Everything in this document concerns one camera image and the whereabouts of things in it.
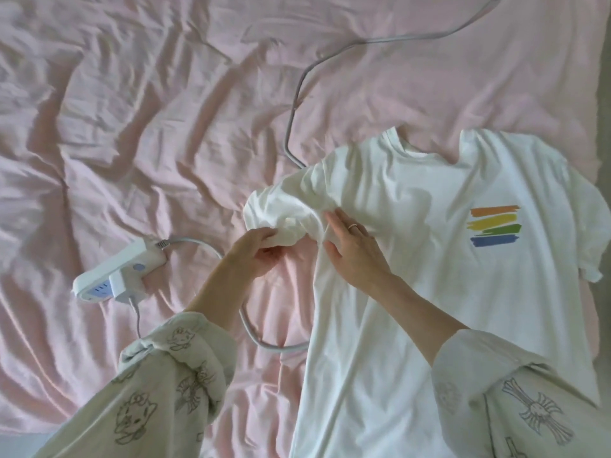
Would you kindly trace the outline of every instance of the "cable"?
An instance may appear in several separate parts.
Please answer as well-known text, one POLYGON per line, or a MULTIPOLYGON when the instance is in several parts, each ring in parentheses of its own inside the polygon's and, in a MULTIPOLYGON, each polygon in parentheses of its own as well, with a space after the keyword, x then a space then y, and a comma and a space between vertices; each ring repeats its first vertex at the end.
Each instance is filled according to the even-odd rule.
POLYGON ((396 37, 359 38, 359 39, 356 39, 356 40, 352 40, 351 42, 347 43, 346 45, 342 46, 340 49, 332 52, 331 54, 323 56, 322 58, 314 61, 307 68, 305 68, 305 70, 301 74, 301 77, 299 78, 299 82, 297 83, 297 89, 295 89, 295 95, 294 95, 294 98, 293 98, 293 104, 291 106, 291 114, 289 114, 289 116, 288 116, 288 124, 286 125, 286 133, 284 135, 284 153, 286 154, 286 156, 295 165, 297 165, 297 167, 299 167, 300 169, 303 169, 303 168, 306 167, 305 163, 303 161, 301 161, 300 159, 298 159, 288 149, 288 140, 291 137, 291 129, 293 127, 293 120, 294 120, 294 117, 295 117, 295 111, 297 111, 297 101, 299 100, 299 92, 301 91, 301 86, 303 85, 304 80, 306 79, 306 76, 316 66, 318 66, 319 64, 322 64, 325 61, 328 61, 329 59, 332 59, 335 56, 338 56, 341 53, 349 50, 350 48, 352 48, 354 46, 358 46, 358 45, 373 45, 373 44, 377 44, 377 43, 391 43, 391 42, 394 42, 394 41, 406 41, 406 40, 434 40, 434 39, 439 39, 439 38, 443 38, 443 37, 449 37, 453 33, 456 33, 457 31, 460 31, 460 30, 464 29, 465 27, 468 27, 473 22, 475 22, 491 5, 493 5, 493 3, 497 2, 497 1, 499 1, 499 0, 488 0, 488 2, 484 6, 482 6, 477 11, 476 14, 471 16, 471 18, 469 18, 468 21, 462 23, 461 25, 459 25, 458 27, 455 27, 454 29, 450 29, 450 30, 446 30, 446 31, 442 31, 442 32, 417 33, 417 34, 412 34, 412 35, 399 35, 399 36, 396 36, 396 37))
MULTIPOLYGON (((163 239, 159 241, 156 244, 156 246, 159 247, 160 249, 165 249, 166 247, 172 244, 175 244, 177 242, 194 242, 196 244, 201 244, 202 246, 206 246, 210 250, 212 250, 219 259, 222 259, 224 257, 224 255, 211 244, 205 241, 202 241, 200 239, 187 238, 185 236, 179 236, 179 237, 170 238, 170 239, 163 239)), ((242 324, 244 325, 244 329, 246 329, 248 336, 257 346, 261 347, 262 349, 269 350, 271 352, 277 352, 279 354, 287 353, 287 352, 302 352, 304 350, 307 350, 310 344, 309 342, 305 342, 302 344, 296 344, 294 346, 280 347, 280 346, 274 346, 273 344, 268 344, 267 342, 264 342, 263 340, 259 339, 246 315, 246 303, 243 303, 242 306, 240 307, 240 319, 242 320, 242 324)))
POLYGON ((136 334, 138 334, 138 339, 142 339, 142 336, 140 335, 140 309, 138 308, 138 304, 131 297, 130 305, 134 309, 134 312, 136 312, 136 334))

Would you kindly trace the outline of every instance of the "green stripe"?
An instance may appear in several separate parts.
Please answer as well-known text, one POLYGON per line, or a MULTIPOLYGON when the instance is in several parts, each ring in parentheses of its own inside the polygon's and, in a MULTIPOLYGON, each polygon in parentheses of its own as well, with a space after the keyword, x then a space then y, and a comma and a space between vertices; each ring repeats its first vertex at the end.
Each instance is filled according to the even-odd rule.
POLYGON ((488 228, 478 234, 477 236, 494 236, 496 234, 509 234, 509 233, 519 233, 522 229, 522 225, 519 223, 513 223, 512 225, 505 226, 497 226, 496 228, 488 228))

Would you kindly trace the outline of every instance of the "wrinkled bedsheet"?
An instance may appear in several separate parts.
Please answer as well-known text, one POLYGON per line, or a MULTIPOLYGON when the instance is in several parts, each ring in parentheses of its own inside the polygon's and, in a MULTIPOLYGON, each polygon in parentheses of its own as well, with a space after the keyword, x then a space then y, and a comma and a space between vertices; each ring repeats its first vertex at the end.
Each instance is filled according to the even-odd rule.
MULTIPOLYGON (((57 428, 114 374, 131 309, 78 302, 72 280, 135 236, 227 250, 282 152, 294 87, 356 37, 441 31, 487 0, 1 0, 0 432, 57 428)), ((500 0, 444 39, 355 47, 302 88, 291 147, 307 163, 403 125, 450 160, 463 128, 536 134, 596 177, 596 86, 609 0, 500 0)), ((269 343, 308 338, 315 244, 256 283, 269 343)), ((217 259, 180 244, 145 279, 148 332, 217 259)), ((593 351, 598 320, 583 288, 593 351)), ((288 455, 306 354, 270 354, 239 322, 238 372, 207 456, 288 455)))

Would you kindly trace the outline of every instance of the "power strip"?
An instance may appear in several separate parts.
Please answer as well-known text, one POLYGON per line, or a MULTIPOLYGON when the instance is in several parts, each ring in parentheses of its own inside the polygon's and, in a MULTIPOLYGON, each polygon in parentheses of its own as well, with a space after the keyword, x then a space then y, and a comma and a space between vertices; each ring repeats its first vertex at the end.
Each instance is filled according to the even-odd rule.
POLYGON ((113 297, 113 276, 120 274, 120 280, 128 281, 131 278, 133 281, 139 281, 166 261, 164 252, 154 242, 138 238, 93 270, 76 277, 72 283, 72 292, 86 302, 102 302, 113 297))

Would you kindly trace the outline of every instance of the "rainbow stripe print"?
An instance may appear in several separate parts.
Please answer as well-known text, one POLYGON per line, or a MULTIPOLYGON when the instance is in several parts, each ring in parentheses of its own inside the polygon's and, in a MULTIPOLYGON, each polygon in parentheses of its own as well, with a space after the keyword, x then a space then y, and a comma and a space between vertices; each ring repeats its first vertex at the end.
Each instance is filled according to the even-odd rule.
POLYGON ((522 225, 517 222, 519 206, 478 207, 471 209, 477 220, 467 223, 469 230, 478 234, 471 237, 475 247, 498 246, 517 241, 522 225))

